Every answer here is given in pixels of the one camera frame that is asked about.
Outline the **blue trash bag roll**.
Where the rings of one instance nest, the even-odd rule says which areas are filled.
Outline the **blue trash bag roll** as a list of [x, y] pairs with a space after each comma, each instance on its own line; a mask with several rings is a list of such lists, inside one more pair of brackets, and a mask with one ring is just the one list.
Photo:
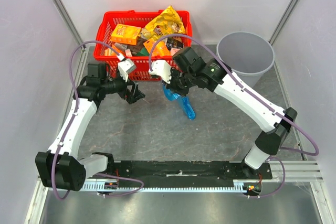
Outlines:
[[190, 120], [196, 119], [196, 112], [192, 108], [188, 97], [183, 97], [177, 93], [173, 93], [171, 90], [167, 89], [165, 85], [162, 85], [162, 89], [165, 97], [171, 102], [176, 101]]

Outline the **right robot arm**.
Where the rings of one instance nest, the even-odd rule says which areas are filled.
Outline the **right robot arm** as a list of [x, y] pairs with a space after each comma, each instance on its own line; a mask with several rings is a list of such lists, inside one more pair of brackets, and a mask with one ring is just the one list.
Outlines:
[[260, 127], [261, 133], [240, 166], [245, 178], [254, 178], [266, 159], [282, 147], [297, 112], [274, 105], [251, 90], [230, 68], [224, 68], [216, 59], [204, 61], [191, 47], [179, 50], [173, 60], [176, 68], [166, 61], [152, 64], [167, 89], [182, 96], [191, 87], [207, 89], [236, 105]]

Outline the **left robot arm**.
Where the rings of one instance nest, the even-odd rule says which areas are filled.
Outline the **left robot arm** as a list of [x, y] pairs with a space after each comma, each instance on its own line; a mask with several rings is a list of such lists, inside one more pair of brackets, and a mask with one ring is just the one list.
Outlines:
[[38, 152], [35, 164], [44, 186], [79, 191], [87, 178], [99, 173], [104, 178], [115, 174], [112, 154], [94, 152], [78, 159], [79, 146], [89, 122], [107, 95], [118, 94], [128, 104], [145, 97], [129, 75], [136, 69], [127, 59], [117, 64], [115, 77], [108, 74], [106, 63], [88, 64], [87, 75], [75, 88], [69, 114], [54, 142], [45, 152]]

